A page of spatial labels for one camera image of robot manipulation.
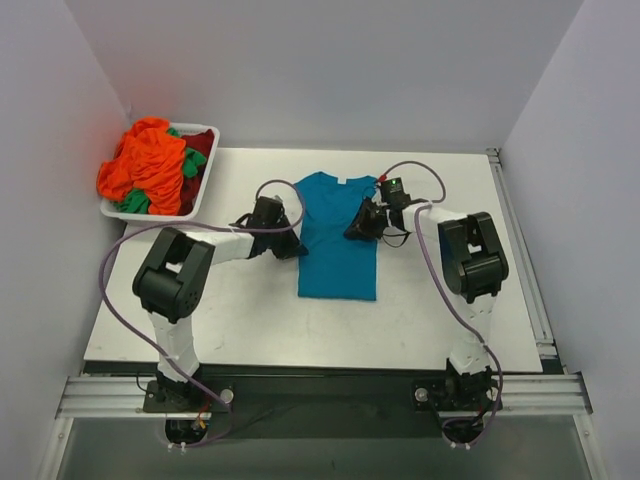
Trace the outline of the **blue t shirt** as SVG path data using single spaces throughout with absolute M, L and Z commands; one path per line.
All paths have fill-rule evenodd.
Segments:
M 338 178 L 315 172 L 296 188 L 305 201 L 300 239 L 308 254 L 298 262 L 298 295 L 323 300 L 373 302 L 377 297 L 377 242 L 344 236 L 366 198 L 372 176 Z

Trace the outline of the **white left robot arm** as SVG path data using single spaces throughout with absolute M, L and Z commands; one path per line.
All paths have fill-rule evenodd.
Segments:
M 254 210 L 230 232 L 160 231 L 139 268 L 132 290 L 148 312 L 160 355 L 156 378 L 166 398 L 182 412 L 202 399 L 196 379 L 200 363 L 194 348 L 192 314 L 199 305 L 212 266 L 257 257 L 267 251 L 279 260 L 308 254 L 291 228 L 279 197 L 261 196 Z

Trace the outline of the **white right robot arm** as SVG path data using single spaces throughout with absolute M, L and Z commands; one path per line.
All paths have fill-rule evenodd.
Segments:
M 491 317 L 509 265 L 494 221 L 486 212 L 457 213 L 423 199 L 413 199 L 398 177 L 382 177 L 381 199 L 365 198 L 344 232 L 349 240 L 380 240 L 394 227 L 417 237 L 423 258 L 445 305 L 462 332 L 447 364 L 457 373 L 443 383 L 448 404 L 465 408 L 479 386 L 470 375 L 489 372 Z

